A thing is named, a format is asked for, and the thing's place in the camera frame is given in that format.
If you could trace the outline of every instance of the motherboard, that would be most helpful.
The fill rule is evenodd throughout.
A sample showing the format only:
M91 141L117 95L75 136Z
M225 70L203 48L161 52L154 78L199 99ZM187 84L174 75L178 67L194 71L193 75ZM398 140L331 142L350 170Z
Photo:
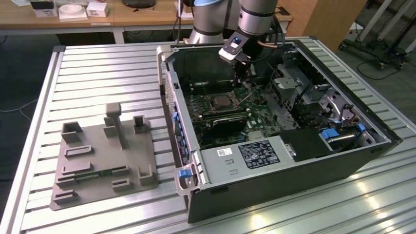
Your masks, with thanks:
M277 117L269 111L262 88L243 84L229 92L185 98L201 149L278 134Z

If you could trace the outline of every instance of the aluminum extrusion table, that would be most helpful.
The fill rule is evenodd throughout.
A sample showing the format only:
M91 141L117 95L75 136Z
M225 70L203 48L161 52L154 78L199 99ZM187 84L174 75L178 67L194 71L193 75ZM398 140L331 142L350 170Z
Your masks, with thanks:
M413 232L416 126L318 41L298 39L403 138L386 156L347 179L187 224L157 87L159 43L66 47L51 54L0 233ZM150 119L159 186L54 212L49 201L61 123L102 123L110 102L121 102L121 119Z

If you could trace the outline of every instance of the wheel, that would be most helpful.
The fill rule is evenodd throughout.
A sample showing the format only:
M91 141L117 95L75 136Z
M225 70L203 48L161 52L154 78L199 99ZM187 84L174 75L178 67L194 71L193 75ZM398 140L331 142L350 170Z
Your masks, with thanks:
M382 69L383 69L383 67L385 67L385 64L379 62L379 63L378 63L378 67L377 67L377 69L378 69L378 70L382 70Z
M341 45L338 45L338 50L343 51L346 48L346 45L342 43Z

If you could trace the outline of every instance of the gray carpet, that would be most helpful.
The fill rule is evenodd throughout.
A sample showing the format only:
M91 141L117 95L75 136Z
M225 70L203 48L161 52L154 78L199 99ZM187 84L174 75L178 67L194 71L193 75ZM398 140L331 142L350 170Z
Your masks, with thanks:
M363 9L358 22L365 25L377 9ZM387 12L383 13L379 22L374 26L374 32L381 28L382 22L390 17ZM386 41L391 41L398 34L405 21L399 21L390 31ZM167 32L142 32L125 36L127 42L141 41L165 41ZM399 47L405 48L416 38L416 29L413 27L405 37ZM7 110L19 107L23 103L37 98L53 46L58 45L54 35L38 36L9 36L6 42L0 45L0 109ZM354 49L349 52L338 51L338 57L346 64L355 69L355 66L371 57L362 54ZM416 64L416 52L409 54ZM362 66L362 72L374 78L387 75L395 70L386 68L378 71L370 64ZM369 84L391 102L406 117L416 121L416 67L406 65L402 70L382 81L366 79ZM22 109L22 112L31 118L35 103ZM14 175L19 154L26 138L29 121L18 113L0 113L0 215L7 197L10 180Z

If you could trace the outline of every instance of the small white box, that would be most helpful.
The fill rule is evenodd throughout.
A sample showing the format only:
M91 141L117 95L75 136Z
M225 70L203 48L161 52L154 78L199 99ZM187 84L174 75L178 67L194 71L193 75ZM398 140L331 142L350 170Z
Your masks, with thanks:
M58 21L70 22L87 20L85 8L75 4L66 4L58 8Z
M49 1L30 1L35 17L55 17L55 4Z
M90 17L106 17L107 10L105 2L90 2L86 7L86 14Z
M361 27L361 25L358 25L357 23L353 22L351 25L350 25L347 34L346 34L343 39L354 41L357 39L358 34L361 33L362 29L363 28Z

